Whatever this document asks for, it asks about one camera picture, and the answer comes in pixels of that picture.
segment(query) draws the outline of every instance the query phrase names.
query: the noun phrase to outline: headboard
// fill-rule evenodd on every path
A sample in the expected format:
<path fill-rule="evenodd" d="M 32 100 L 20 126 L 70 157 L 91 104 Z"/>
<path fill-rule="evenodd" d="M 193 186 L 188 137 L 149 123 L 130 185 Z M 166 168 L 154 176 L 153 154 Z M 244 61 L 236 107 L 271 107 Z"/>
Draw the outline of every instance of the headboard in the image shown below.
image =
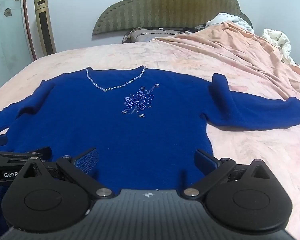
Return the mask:
<path fill-rule="evenodd" d="M 137 27 L 196 27 L 226 12 L 244 19 L 237 0 L 124 0 L 99 17 L 93 35 Z"/>

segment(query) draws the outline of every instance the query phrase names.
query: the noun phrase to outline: blue sweater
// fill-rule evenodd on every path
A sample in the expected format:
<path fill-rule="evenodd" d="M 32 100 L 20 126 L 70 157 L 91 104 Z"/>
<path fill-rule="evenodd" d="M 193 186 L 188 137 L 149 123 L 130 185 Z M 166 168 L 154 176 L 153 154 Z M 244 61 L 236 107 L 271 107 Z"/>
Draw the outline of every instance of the blue sweater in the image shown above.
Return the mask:
<path fill-rule="evenodd" d="M 146 69 L 128 83 L 143 67 L 88 70 L 99 86 L 113 89 L 98 89 L 86 70 L 42 81 L 31 96 L 0 111 L 0 131 L 9 127 L 8 143 L 0 150 L 50 146 L 55 161 L 95 147 L 99 160 L 92 176 L 114 191 L 181 190 L 202 178 L 194 166 L 195 150 L 213 154 L 207 122 L 247 130 L 300 124 L 300 100 L 229 91 L 220 74 L 208 82 Z"/>

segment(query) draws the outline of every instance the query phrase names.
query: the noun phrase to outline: peach blanket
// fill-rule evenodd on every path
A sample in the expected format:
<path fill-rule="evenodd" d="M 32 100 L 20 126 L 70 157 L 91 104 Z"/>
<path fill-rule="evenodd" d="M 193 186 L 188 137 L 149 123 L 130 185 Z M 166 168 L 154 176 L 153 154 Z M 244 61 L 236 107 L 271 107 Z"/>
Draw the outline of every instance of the peach blanket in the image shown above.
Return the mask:
<path fill-rule="evenodd" d="M 63 51 L 36 60 L 1 87 L 0 110 L 32 94 L 42 79 L 86 66 L 132 69 L 145 65 L 208 81 L 213 73 L 221 73 L 231 90 L 271 99 L 300 99 L 300 68 L 281 59 L 277 48 L 231 22 L 192 35 Z M 268 131 L 221 130 L 208 125 L 207 133 L 217 158 L 229 157 L 242 164 L 255 158 L 266 162 L 292 199 L 287 231 L 300 240 L 300 125 Z"/>

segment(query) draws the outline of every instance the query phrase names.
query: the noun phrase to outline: gray ribbed plate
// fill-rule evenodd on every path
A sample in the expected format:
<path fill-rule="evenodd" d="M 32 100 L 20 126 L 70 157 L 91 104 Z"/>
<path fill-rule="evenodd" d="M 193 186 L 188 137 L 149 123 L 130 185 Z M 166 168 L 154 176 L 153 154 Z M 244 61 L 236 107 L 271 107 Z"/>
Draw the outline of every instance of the gray ribbed plate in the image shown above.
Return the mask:
<path fill-rule="evenodd" d="M 221 227 L 198 201 L 175 190 L 122 190 L 98 200 L 78 224 L 48 234 L 10 229 L 2 240 L 293 240 L 285 231 L 241 235 Z"/>

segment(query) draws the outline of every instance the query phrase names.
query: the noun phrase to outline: flower decal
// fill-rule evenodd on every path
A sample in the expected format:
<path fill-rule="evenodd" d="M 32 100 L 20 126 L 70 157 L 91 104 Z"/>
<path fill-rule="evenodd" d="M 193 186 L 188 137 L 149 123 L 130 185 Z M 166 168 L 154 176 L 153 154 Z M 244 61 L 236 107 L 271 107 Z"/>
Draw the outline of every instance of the flower decal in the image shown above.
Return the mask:
<path fill-rule="evenodd" d="M 10 8 L 5 9 L 3 14 L 4 14 L 5 17 L 11 16 L 12 15 L 11 9 Z"/>
<path fill-rule="evenodd" d="M 121 113 L 123 114 L 132 114 L 136 113 L 139 117 L 145 117 L 144 114 L 139 114 L 139 111 L 143 111 L 146 107 L 151 107 L 151 101 L 154 97 L 151 93 L 154 88 L 159 87 L 159 84 L 155 84 L 149 91 L 145 89 L 145 87 L 141 87 L 137 93 L 130 94 L 130 97 L 125 98 L 124 104 L 126 105 L 126 109 L 124 109 Z"/>

